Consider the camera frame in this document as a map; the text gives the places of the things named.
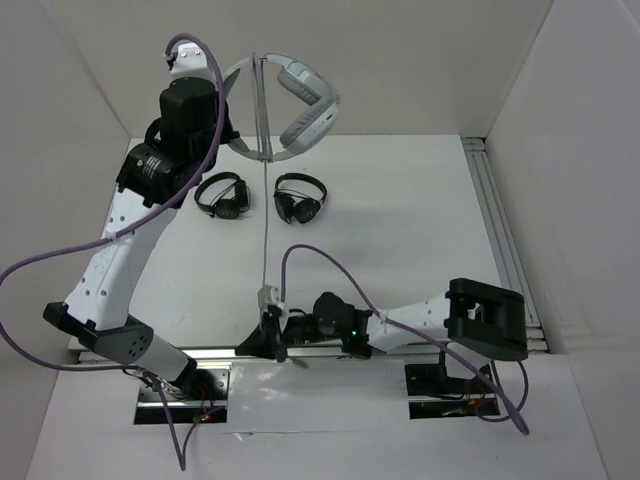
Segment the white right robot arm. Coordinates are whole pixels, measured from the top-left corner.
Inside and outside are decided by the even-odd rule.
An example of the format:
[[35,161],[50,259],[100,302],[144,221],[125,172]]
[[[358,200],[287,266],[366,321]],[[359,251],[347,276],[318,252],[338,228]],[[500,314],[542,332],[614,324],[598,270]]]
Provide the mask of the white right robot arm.
[[525,302],[521,294],[466,278],[454,279],[444,293],[394,309],[358,309],[331,292],[323,293],[312,312],[294,315],[279,290],[259,290],[262,318],[256,329],[256,357],[282,362],[288,349],[338,341],[341,352],[358,359],[388,354],[426,336],[464,360],[442,351],[436,379],[448,392],[460,391],[492,361],[528,358]]

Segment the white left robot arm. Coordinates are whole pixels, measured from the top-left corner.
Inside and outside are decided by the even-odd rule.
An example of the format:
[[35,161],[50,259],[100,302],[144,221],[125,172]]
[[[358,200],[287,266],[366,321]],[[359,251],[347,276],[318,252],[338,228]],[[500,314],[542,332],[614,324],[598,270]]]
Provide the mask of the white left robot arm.
[[43,317],[92,352],[121,365],[134,365],[161,378],[176,399],[191,397],[211,382],[196,361],[129,312],[130,302],[158,239],[182,204],[162,206],[188,186],[218,128],[218,101],[231,86],[210,80],[174,80],[159,97],[161,115],[134,146],[116,178],[105,222],[107,245],[97,250],[73,291],[46,305]]

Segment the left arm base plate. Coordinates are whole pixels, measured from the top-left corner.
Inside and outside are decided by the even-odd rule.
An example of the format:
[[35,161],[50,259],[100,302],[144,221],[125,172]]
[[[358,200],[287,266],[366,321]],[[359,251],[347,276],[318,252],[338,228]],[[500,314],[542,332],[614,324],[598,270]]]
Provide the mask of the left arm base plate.
[[[197,380],[189,393],[182,393],[177,387],[161,380],[169,412],[175,424],[187,425],[195,419],[203,424],[227,422],[228,393],[231,369],[229,365],[213,364],[207,374]],[[160,394],[149,379],[139,387],[135,414],[135,425],[166,425],[168,423]]]

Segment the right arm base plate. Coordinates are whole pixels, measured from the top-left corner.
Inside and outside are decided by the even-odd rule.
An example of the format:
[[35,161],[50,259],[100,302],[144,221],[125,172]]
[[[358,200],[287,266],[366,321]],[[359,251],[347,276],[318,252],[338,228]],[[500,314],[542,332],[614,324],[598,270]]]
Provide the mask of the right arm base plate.
[[412,420],[500,416],[495,394],[477,378],[447,377],[436,364],[406,364],[405,378]]

